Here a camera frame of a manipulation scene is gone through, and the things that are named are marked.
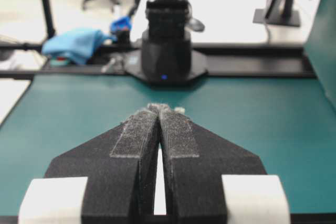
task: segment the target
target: monitor stand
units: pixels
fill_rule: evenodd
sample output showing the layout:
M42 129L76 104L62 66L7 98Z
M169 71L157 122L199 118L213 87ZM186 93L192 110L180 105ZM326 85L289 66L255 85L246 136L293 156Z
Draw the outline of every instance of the monitor stand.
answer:
M278 26L292 26L292 27L300 27L301 20L300 14L297 10L293 10L293 2L294 0L286 0L283 11L279 11L278 14L271 18L265 19L265 14L263 9L256 9L254 13L253 23L259 24L270 24L270 25L278 25Z

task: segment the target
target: computer mouse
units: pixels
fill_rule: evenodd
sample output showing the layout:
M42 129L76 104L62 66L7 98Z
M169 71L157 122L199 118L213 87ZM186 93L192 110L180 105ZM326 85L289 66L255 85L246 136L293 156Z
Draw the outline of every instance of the computer mouse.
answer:
M192 31L202 32L205 29L205 25L196 18L191 18L187 23L187 27Z

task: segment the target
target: desk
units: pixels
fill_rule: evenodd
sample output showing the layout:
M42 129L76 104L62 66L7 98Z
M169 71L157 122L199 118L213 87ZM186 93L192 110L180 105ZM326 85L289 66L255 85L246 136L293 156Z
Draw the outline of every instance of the desk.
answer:
M0 126L29 85L27 80L0 79Z
M131 42L140 44L148 26L145 16L147 0L141 0L133 19ZM202 33L191 32L194 47L223 47L229 45L264 45L267 32L263 24L254 24L256 8L264 8L266 0L189 0L193 17L205 25ZM302 46L309 36L320 0L297 0L294 9L300 11L301 27L269 25L270 43L274 46Z
M315 79L203 78L152 89L133 77L36 76L0 129L0 215L15 215L51 159L149 102L258 154L279 174L293 213L336 212L336 114Z

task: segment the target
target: black pole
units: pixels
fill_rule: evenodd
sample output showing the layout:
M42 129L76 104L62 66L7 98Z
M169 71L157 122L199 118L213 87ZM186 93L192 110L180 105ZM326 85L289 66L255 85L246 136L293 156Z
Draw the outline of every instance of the black pole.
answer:
M52 15L51 15L51 9L50 9L50 1L49 0L42 0L42 3L43 3L44 16L45 16L45 20L46 20L48 39L50 39L55 35L55 29L54 29L54 25L53 25L53 21L52 21Z

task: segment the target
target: green table surface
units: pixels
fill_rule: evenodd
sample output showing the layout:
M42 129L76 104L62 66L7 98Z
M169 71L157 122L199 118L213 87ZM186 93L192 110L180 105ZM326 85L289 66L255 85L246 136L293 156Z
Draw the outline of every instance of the green table surface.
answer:
M51 159L150 102L258 154L292 213L336 212L336 114L315 79L204 78L154 89L132 77L37 76L0 128L0 215L16 215Z

